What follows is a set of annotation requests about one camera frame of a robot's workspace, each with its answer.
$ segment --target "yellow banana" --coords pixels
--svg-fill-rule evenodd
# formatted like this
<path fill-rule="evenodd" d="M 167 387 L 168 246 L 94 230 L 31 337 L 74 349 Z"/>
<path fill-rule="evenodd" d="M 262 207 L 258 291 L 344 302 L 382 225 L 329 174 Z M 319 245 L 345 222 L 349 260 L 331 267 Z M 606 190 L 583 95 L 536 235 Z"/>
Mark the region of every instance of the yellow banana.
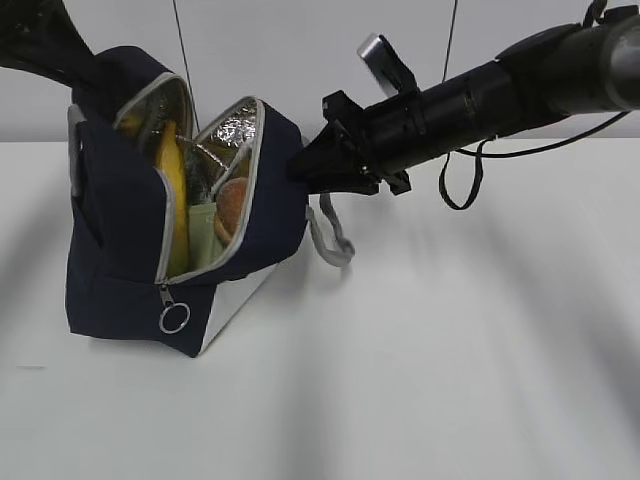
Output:
<path fill-rule="evenodd" d="M 176 142 L 176 122 L 167 122 L 160 148 L 156 154 L 156 168 L 165 173 L 176 194 L 176 221 L 169 258 L 168 277 L 187 272 L 189 268 L 189 213 L 187 209 L 187 181 L 185 162 Z"/>

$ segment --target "zipper pull ring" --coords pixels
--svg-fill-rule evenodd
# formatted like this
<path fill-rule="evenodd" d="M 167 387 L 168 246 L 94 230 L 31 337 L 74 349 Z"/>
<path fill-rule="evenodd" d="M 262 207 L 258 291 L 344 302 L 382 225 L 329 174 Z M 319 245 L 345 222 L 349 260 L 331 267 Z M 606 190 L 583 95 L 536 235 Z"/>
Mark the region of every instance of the zipper pull ring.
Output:
<path fill-rule="evenodd" d="M 164 306 L 164 310 L 160 315 L 160 321 L 158 323 L 160 327 L 160 331 L 165 335 L 175 335 L 176 333 L 180 333 L 185 327 L 189 324 L 189 320 L 191 320 L 191 308 L 186 303 L 176 303 L 169 291 L 169 285 L 163 283 L 160 285 L 160 299 L 162 300 L 162 305 Z M 182 323 L 175 329 L 169 329 L 166 325 L 166 319 L 169 313 L 173 310 L 182 309 L 184 310 L 185 318 Z"/>

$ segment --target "black cable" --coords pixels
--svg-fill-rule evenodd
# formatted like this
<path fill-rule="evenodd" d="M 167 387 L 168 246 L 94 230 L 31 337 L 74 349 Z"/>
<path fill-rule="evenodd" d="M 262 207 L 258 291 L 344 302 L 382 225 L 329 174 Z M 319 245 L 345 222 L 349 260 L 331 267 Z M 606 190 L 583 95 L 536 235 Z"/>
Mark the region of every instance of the black cable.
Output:
<path fill-rule="evenodd" d="M 449 28 L 449 41 L 447 42 L 447 54 L 444 60 L 444 72 L 442 74 L 442 82 L 447 79 L 449 72 L 449 60 L 451 59 L 451 47 L 453 46 L 453 32 L 456 28 L 456 18 L 458 17 L 458 0 L 453 3 L 453 14 L 451 15 L 451 26 Z"/>
<path fill-rule="evenodd" d="M 193 115 L 196 119 L 196 128 L 200 131 L 200 121 L 198 119 L 198 110 L 196 109 L 196 99 L 193 96 L 193 86 L 191 85 L 191 73 L 189 72 L 189 63 L 187 62 L 187 52 L 184 48 L 184 40 L 182 38 L 182 26 L 180 25 L 180 15 L 178 14 L 178 6 L 176 0 L 173 0 L 173 12 L 176 16 L 176 24 L 178 25 L 178 36 L 180 37 L 180 47 L 182 48 L 182 60 L 184 62 L 184 69 L 187 72 L 187 84 L 189 85 L 189 94 L 191 95 L 191 102 L 193 104 Z"/>
<path fill-rule="evenodd" d="M 478 198 L 478 194 L 480 193 L 480 187 L 482 186 L 482 180 L 484 179 L 484 167 L 482 165 L 482 152 L 484 150 L 484 146 L 493 141 L 493 138 L 489 138 L 478 145 L 478 151 L 475 154 L 476 164 L 475 164 L 475 173 L 473 174 L 473 185 L 471 186 L 471 192 L 469 192 L 469 196 L 467 197 L 467 201 L 463 205 L 458 205 L 453 201 L 451 196 L 449 195 L 449 191 L 447 189 L 447 168 L 449 168 L 449 162 L 451 161 L 451 157 L 447 157 L 447 161 L 442 167 L 442 171 L 440 172 L 440 196 L 444 200 L 444 203 L 453 210 L 461 212 L 463 210 L 468 210 L 471 205 L 473 205 Z"/>
<path fill-rule="evenodd" d="M 589 8 L 587 9 L 587 15 L 584 17 L 582 26 L 584 28 L 590 28 L 593 24 L 600 20 L 600 17 L 607 9 L 608 0 L 593 0 Z"/>
<path fill-rule="evenodd" d="M 538 147 L 538 148 L 532 148 L 529 150 L 520 150 L 518 152 L 511 152 L 511 153 L 483 153 L 482 157 L 483 158 L 517 158 L 517 157 L 524 157 L 527 155 L 534 155 L 536 153 L 543 153 L 543 152 L 548 152 L 550 150 L 556 150 L 558 148 L 562 148 L 562 147 L 566 147 L 567 145 L 571 145 L 572 143 L 576 143 L 580 140 L 583 140 L 587 137 L 590 137 L 591 135 L 595 135 L 598 132 L 601 132 L 602 130 L 604 130 L 605 128 L 610 127 L 611 125 L 613 125 L 616 122 L 619 122 L 620 120 L 622 120 L 624 117 L 626 117 L 627 115 L 629 115 L 629 113 L 631 112 L 622 112 L 617 114 L 616 116 L 610 118 L 609 120 L 607 120 L 606 122 L 598 125 L 595 128 L 592 128 L 591 130 L 588 130 L 584 133 L 581 133 L 580 135 L 576 135 L 575 137 L 569 138 L 567 140 L 563 140 L 561 142 L 557 142 L 557 143 L 552 143 L 551 145 L 546 145 L 544 147 Z M 476 157 L 476 153 L 475 152 L 470 152 L 469 150 L 464 150 L 464 149 L 460 149 L 460 150 L 456 150 L 456 152 L 461 153 L 462 155 L 466 155 L 468 157 Z"/>

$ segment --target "bread roll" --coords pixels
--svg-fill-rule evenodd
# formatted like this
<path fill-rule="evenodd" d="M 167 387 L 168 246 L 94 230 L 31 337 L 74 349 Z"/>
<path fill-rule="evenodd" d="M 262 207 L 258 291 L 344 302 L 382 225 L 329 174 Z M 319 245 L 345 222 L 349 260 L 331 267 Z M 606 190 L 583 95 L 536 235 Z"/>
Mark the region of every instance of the bread roll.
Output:
<path fill-rule="evenodd" d="M 214 229 L 220 241 L 229 245 L 240 225 L 242 207 L 247 195 L 248 180 L 234 178 L 225 183 L 218 193 L 218 212 Z"/>

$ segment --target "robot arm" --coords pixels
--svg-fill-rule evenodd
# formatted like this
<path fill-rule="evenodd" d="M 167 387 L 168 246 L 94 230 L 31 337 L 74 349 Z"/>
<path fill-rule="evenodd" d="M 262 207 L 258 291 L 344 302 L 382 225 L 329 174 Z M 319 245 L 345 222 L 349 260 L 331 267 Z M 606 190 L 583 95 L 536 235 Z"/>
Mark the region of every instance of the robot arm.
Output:
<path fill-rule="evenodd" d="M 638 7 L 605 8 L 596 0 L 583 24 L 543 31 L 423 92 L 389 42 L 369 38 L 359 53 L 393 96 L 364 109 L 342 91 L 326 97 L 327 126 L 290 162 L 290 175 L 312 193 L 372 195 L 386 181 L 397 195 L 411 189 L 408 168 L 466 145 L 639 109 Z"/>

